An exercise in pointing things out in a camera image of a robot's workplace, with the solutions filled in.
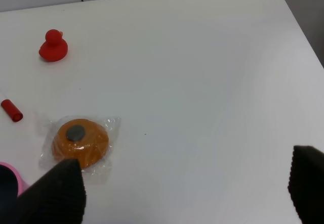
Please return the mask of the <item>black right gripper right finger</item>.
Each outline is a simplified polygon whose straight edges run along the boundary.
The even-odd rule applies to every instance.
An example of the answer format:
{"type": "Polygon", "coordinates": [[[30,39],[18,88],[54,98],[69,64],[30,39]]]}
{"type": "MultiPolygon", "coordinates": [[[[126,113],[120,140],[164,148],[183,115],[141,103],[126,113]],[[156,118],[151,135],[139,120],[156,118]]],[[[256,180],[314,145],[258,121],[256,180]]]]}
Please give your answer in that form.
{"type": "Polygon", "coordinates": [[[323,223],[323,152],[294,146],[288,192],[302,223],[323,223]]]}

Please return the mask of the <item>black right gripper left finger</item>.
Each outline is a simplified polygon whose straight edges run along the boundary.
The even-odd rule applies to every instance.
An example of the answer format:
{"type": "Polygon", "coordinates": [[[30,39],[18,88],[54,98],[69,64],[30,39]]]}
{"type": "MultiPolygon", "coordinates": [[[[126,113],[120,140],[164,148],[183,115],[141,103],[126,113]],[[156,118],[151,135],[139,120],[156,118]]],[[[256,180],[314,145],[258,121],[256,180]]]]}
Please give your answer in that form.
{"type": "Polygon", "coordinates": [[[65,159],[16,202],[16,223],[82,223],[86,191],[79,161],[65,159]]]}

